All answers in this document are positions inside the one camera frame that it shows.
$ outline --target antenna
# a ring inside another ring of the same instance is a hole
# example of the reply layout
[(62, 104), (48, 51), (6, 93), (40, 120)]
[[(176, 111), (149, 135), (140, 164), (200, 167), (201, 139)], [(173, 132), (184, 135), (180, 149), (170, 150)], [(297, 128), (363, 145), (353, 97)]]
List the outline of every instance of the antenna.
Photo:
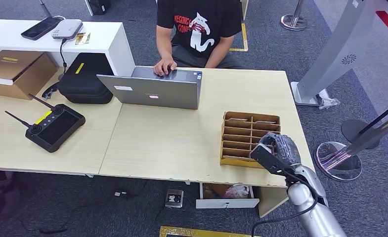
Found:
[(37, 101), (39, 101), (40, 103), (42, 103), (43, 105), (49, 107), (50, 109), (54, 109), (54, 106), (50, 105), (49, 103), (43, 101), (42, 99), (39, 99), (37, 98), (36, 96), (34, 96), (33, 94), (28, 94), (29, 96), (31, 96), (32, 98), (36, 99)]
[(14, 117), (16, 120), (18, 120), (19, 122), (21, 122), (23, 125), (27, 126), (27, 127), (31, 127), (31, 125), (29, 125), (27, 122), (21, 120), (20, 118), (16, 117), (15, 115), (9, 113), (8, 111), (4, 111), (5, 113), (7, 113), (8, 115)]
[(51, 13), (49, 12), (49, 10), (47, 9), (47, 7), (45, 6), (45, 4), (43, 3), (42, 0), (40, 0), (40, 3), (41, 3), (41, 7), (43, 8), (45, 14), (47, 15), (47, 17), (52, 17)]

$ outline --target drawer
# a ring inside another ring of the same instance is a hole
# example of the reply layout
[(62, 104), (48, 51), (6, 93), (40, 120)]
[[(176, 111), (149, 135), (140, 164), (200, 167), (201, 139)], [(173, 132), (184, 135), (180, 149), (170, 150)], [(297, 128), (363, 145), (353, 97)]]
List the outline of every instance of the drawer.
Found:
[(197, 199), (196, 208), (254, 208), (258, 202), (259, 198), (255, 198), (252, 186), (249, 186), (249, 198), (204, 199), (203, 183), (200, 183), (200, 199)]

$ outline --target laptop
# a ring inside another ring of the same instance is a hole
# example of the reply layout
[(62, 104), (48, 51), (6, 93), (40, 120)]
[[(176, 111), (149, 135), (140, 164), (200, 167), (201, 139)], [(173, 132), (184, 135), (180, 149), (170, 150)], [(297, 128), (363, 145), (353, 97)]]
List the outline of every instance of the laptop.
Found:
[(197, 110), (202, 72), (174, 70), (158, 76), (151, 67), (135, 67), (131, 77), (97, 75), (125, 104)]

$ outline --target smartphone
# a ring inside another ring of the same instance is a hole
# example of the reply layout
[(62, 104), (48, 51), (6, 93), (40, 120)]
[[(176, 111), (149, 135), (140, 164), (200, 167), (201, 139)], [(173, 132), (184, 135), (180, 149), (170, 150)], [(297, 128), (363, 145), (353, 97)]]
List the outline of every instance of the smartphone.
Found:
[(43, 35), (54, 29), (62, 20), (63, 19), (58, 17), (47, 17), (46, 19), (40, 21), (38, 24), (21, 33), (21, 35), (22, 37), (30, 40), (38, 40)]

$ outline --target man's hand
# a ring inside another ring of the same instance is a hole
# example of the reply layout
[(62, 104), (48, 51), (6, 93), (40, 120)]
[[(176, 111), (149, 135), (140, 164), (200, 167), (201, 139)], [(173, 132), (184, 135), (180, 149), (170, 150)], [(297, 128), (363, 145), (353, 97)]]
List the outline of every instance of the man's hand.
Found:
[(159, 76), (163, 76), (164, 74), (168, 75), (169, 70), (171, 71), (175, 70), (177, 67), (176, 62), (173, 60), (172, 57), (169, 58), (162, 58), (154, 67), (153, 72)]

